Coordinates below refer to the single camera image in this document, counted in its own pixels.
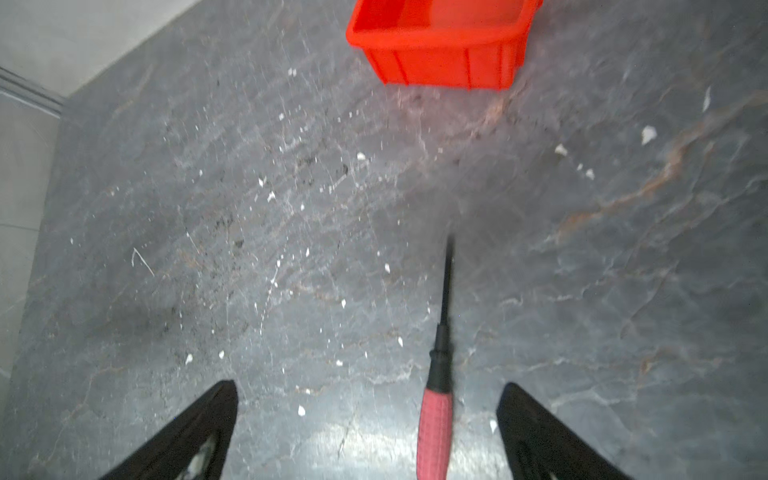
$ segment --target red screwdriver handle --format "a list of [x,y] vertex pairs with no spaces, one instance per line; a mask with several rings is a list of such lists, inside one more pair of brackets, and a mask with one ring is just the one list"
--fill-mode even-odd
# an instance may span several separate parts
[[416,447],[416,478],[445,480],[451,458],[453,394],[424,390]]

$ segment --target gray marble surface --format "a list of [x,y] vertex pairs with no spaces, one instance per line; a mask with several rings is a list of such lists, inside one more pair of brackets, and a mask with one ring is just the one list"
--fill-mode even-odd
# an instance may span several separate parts
[[545,2],[502,92],[381,85],[352,6],[204,0],[69,101],[8,477],[231,378],[226,478],[413,478],[454,231],[449,478],[509,478],[510,381],[636,478],[765,478],[762,2]]

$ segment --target red container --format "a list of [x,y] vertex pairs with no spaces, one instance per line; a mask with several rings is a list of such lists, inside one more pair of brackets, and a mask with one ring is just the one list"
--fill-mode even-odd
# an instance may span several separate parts
[[384,83],[508,88],[542,0],[358,0],[346,29]]

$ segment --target white speck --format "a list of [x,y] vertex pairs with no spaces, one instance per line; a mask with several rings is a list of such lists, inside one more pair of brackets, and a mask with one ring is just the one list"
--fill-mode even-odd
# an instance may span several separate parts
[[657,133],[656,129],[651,127],[650,125],[646,125],[643,127],[643,132],[641,133],[641,136],[643,138],[643,145],[647,144],[648,142],[652,141],[654,138],[656,138]]
[[710,103],[712,102],[712,97],[710,96],[711,94],[712,87],[707,87],[707,92],[704,94],[704,105],[701,106],[701,113],[704,113],[709,109]]

